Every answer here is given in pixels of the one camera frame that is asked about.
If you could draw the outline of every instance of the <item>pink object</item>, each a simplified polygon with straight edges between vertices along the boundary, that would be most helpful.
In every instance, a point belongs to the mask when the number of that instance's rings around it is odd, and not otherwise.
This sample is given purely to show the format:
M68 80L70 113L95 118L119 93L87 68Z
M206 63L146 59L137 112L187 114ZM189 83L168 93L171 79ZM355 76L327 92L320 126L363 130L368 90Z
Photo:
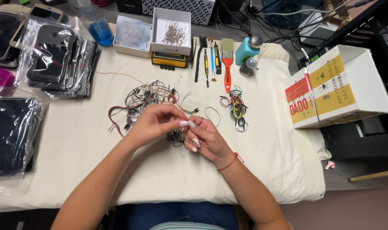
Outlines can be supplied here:
M109 5L111 0L90 0L90 2L97 5L98 7L104 7L106 5Z
M12 87L14 84L15 76L7 70L0 67L0 86Z
M324 169L325 170L328 170L329 168L334 169L334 167L335 167L334 162L333 161L329 161L329 162L327 162L327 165L326 165L326 167Z

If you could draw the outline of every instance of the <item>gold smartphone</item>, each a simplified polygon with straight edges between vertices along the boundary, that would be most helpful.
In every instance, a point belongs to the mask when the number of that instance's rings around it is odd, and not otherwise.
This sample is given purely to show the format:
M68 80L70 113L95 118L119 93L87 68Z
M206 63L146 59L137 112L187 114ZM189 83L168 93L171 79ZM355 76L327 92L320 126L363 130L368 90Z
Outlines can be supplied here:
M36 3L34 7L31 9L31 11L29 12L29 15L60 22L64 17L64 12L60 9L55 9L50 6L45 6L45 5ZM10 46L16 47L18 49L21 48L21 45L22 45L21 35L25 32L25 29L26 29L24 23L25 21L21 23L17 32L11 39Z

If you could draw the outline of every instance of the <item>bundle of jumper wires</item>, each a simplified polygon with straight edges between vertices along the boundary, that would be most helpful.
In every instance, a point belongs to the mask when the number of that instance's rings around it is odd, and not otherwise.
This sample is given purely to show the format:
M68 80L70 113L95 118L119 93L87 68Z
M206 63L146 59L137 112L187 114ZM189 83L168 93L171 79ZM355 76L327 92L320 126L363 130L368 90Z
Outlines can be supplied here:
M137 121L137 118L141 115L146 106L151 104L160 104L162 102L172 102L183 112L194 113L198 112L198 108L193 111L188 111L182 108L178 101L180 96L176 88L170 89L170 86L166 87L163 82L159 82L158 85L147 83L133 89L125 99L125 106L113 106L109 109L108 117L112 122L111 130L115 127L118 133L124 137L119 125L112 119L112 117L119 112L126 112L126 125L124 130L128 130ZM167 133L167 139L174 146L181 146L184 144L184 137L181 130L175 130Z
M249 124L245 121L243 115L245 114L248 107L244 104L240 98L242 95L242 89L235 86L235 89L229 92L231 99L225 96L220 96L220 105L222 107L229 107L229 114L235 120L235 130L238 132L245 132L248 130Z

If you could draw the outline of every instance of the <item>plastic bottle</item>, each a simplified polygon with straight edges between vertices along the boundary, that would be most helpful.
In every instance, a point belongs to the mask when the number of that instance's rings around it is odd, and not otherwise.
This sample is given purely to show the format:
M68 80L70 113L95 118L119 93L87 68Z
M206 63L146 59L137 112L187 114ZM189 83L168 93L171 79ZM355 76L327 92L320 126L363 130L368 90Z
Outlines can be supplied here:
M263 38L261 35L255 34L250 38L245 38L235 51L235 64L242 65L248 58L260 54L262 44Z
M245 63L239 67L239 73L242 76L248 76L258 66L258 62L261 59L262 54L253 56L253 58L248 58Z
M110 45L114 36L102 10L90 0L77 0L77 3L81 20L96 43L103 46Z

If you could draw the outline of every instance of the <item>forearm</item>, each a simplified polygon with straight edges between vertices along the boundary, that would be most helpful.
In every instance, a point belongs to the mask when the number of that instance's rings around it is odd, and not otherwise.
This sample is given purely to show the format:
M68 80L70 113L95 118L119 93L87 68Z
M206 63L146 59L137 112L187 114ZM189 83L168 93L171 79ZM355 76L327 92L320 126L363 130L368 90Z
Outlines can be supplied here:
M215 162L218 168L226 167L235 155L232 153L228 156L225 160ZM274 229L288 229L282 211L271 192L238 158L221 172L239 203L257 226L271 229L269 225L274 223Z
M51 229L95 229L134 152L126 136L72 191Z

